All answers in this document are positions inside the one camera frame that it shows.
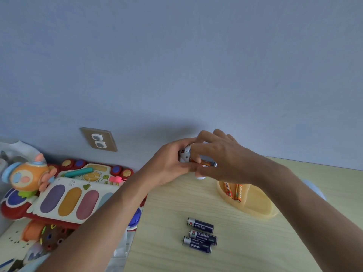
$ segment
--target brown toy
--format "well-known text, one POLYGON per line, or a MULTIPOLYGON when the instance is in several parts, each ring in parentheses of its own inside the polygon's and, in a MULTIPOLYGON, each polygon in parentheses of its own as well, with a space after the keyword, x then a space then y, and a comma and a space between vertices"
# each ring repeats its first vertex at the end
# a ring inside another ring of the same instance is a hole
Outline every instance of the brown toy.
POLYGON ((73 231, 73 229, 56 226, 55 224, 46 225, 42 230, 39 242, 44 250, 52 252, 57 249, 73 231))

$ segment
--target orange toy figure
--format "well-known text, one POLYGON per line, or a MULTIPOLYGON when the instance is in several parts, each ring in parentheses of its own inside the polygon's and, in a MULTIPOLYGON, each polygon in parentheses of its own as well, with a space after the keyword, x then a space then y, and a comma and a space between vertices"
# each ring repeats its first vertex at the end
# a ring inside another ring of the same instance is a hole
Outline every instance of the orange toy figure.
POLYGON ((38 190, 45 191, 48 184, 54 181, 57 169, 50 169, 43 154, 38 154, 34 161, 14 163, 7 167, 2 174, 2 181, 10 183, 18 195, 24 198, 34 196, 38 190))

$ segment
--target blue toy ear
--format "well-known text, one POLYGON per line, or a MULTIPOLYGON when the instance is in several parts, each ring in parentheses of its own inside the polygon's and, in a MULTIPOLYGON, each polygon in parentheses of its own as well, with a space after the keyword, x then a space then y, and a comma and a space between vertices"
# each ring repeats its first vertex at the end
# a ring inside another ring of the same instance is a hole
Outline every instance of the blue toy ear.
POLYGON ((9 177, 11 175, 11 173, 13 172, 13 170, 15 170, 15 168, 17 168, 19 165, 21 165, 22 163, 21 162, 16 162, 16 163, 13 163, 12 165, 10 165, 9 167, 7 167, 4 172, 2 173, 2 182, 5 182, 5 183, 9 183, 9 177))

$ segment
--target pink key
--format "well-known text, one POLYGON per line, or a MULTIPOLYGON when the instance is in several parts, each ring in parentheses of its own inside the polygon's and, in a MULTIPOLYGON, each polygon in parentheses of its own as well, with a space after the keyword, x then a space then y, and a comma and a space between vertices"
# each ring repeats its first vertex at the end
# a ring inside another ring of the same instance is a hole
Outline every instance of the pink key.
POLYGON ((121 177, 110 177, 110 182, 121 183, 122 178, 121 177))

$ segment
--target electrical socket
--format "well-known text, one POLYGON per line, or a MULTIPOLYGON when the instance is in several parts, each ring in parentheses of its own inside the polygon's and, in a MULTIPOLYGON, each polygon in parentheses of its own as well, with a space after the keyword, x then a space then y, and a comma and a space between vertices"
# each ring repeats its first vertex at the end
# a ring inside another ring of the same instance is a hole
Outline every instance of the electrical socket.
POLYGON ((110 131, 86 127, 82 127, 80 130, 93 149, 117 151, 116 143, 110 131))

